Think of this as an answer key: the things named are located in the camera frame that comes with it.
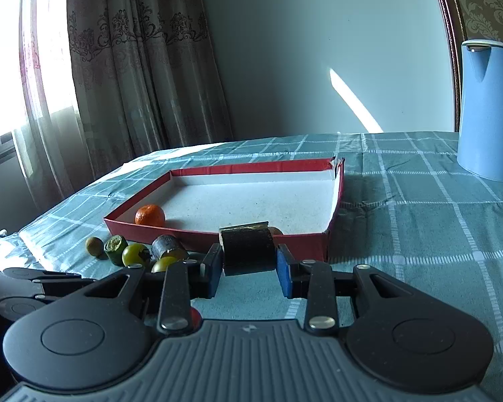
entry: kettle spout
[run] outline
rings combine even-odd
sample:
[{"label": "kettle spout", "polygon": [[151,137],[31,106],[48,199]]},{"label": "kettle spout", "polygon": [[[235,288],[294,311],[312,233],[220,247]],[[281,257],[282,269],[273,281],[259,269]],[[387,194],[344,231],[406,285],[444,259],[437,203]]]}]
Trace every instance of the kettle spout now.
[{"label": "kettle spout", "polygon": [[469,55],[469,60],[471,61],[471,67],[473,69],[473,74],[475,75],[475,80],[481,82],[484,80],[484,75],[488,68],[488,61],[490,60],[490,53],[492,52],[492,47],[487,45],[474,45],[468,46],[467,52]]}]

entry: wooden frame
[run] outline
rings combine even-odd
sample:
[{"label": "wooden frame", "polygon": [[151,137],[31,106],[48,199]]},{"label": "wooden frame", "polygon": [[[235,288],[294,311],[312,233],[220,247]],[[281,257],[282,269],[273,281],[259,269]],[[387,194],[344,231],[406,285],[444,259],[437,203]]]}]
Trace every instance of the wooden frame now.
[{"label": "wooden frame", "polygon": [[445,31],[449,44],[451,70],[454,89],[454,130],[460,130],[460,105],[462,96],[462,42],[466,39],[465,28],[458,0],[438,0],[444,18]]}]

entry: blue pitcher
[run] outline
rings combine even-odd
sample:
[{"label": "blue pitcher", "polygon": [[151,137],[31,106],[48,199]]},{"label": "blue pitcher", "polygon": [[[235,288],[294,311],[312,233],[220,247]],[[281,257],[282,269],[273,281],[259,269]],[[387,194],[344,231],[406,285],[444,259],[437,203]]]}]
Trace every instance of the blue pitcher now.
[{"label": "blue pitcher", "polygon": [[503,43],[462,43],[462,106],[458,164],[503,182]]}]

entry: red box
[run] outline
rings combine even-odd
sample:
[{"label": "red box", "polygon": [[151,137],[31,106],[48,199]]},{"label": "red box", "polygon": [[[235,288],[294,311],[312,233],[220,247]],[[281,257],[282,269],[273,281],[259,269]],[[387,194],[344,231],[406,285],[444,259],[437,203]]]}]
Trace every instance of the red box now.
[{"label": "red box", "polygon": [[[207,252],[223,226],[269,221],[299,260],[327,260],[328,236],[341,202],[344,159],[320,158],[170,170],[105,217],[113,235],[151,244],[175,236]],[[134,224],[136,210],[160,205],[166,225]]]}]

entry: green checkered tablecloth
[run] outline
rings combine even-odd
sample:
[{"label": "green checkered tablecloth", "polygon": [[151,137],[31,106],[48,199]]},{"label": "green checkered tablecloth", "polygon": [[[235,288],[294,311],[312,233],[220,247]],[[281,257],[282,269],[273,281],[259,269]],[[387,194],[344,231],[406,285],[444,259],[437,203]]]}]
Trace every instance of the green checkered tablecloth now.
[{"label": "green checkered tablecloth", "polygon": [[[84,251],[103,240],[102,218],[169,169],[285,159],[346,158],[345,187],[329,248],[334,269],[369,263],[481,320],[495,341],[483,388],[503,400],[503,183],[458,166],[456,133],[323,134],[159,151],[125,164],[0,240],[12,266],[102,278],[116,270]],[[203,317],[303,318],[275,272],[222,278],[217,296],[194,302]],[[339,298],[341,322],[352,322]]]}]

